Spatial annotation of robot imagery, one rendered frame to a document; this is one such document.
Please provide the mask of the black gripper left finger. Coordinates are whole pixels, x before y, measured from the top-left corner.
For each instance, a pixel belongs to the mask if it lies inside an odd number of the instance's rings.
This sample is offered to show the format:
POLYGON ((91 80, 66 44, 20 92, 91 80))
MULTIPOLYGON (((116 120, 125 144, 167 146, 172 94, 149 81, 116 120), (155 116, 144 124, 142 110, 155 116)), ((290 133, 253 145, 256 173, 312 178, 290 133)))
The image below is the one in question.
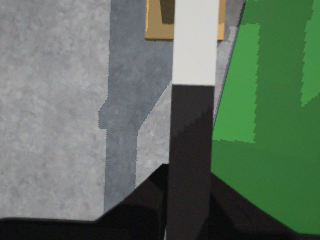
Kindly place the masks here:
POLYGON ((0 240, 164 240, 169 164, 161 164, 125 199, 95 221, 0 219, 0 240))

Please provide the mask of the red putter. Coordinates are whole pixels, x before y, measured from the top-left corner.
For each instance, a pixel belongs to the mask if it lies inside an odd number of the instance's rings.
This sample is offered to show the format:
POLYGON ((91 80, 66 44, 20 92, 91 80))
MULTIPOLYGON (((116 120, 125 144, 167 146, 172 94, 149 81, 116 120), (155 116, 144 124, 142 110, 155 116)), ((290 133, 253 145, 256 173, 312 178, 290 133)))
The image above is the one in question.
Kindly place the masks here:
POLYGON ((175 0, 166 240, 208 240, 220 0, 175 0))

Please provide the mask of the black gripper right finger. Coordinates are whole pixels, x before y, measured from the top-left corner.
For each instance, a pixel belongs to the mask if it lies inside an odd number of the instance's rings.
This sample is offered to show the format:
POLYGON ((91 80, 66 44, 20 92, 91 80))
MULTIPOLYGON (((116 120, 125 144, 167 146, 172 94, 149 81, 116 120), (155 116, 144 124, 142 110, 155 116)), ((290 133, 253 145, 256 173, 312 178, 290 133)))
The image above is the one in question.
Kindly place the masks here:
POLYGON ((320 240, 270 216, 211 172, 208 240, 320 240))

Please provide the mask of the green flat mat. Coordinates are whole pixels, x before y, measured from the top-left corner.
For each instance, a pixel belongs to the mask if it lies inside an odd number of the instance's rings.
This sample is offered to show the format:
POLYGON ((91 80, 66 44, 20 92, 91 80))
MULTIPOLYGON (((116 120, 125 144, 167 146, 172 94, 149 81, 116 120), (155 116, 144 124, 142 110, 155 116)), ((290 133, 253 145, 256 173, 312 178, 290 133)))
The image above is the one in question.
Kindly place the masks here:
POLYGON ((320 0, 246 0, 213 126, 211 172, 320 235, 320 0))

